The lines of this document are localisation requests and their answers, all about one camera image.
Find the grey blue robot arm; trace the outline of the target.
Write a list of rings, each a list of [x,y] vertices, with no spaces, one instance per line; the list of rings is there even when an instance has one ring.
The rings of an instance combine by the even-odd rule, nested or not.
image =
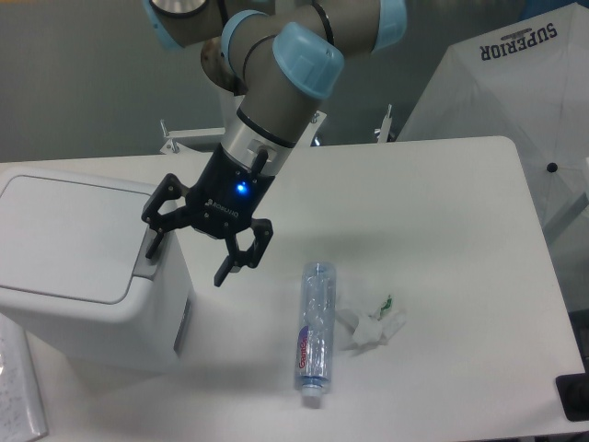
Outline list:
[[[167,176],[145,204],[154,256],[168,232],[191,227],[228,250],[214,281],[254,268],[273,230],[254,212],[349,56],[380,51],[404,35],[402,1],[314,1],[276,13],[271,1],[147,1],[162,44],[220,41],[221,63],[245,89],[235,119],[191,185]]]

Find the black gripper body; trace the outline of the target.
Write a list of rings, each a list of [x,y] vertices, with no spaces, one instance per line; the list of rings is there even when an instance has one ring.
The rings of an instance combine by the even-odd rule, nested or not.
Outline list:
[[[218,146],[185,197],[190,226],[217,239],[249,228],[254,212],[274,181],[273,176],[262,173],[268,161],[269,152],[263,148],[248,168]]]

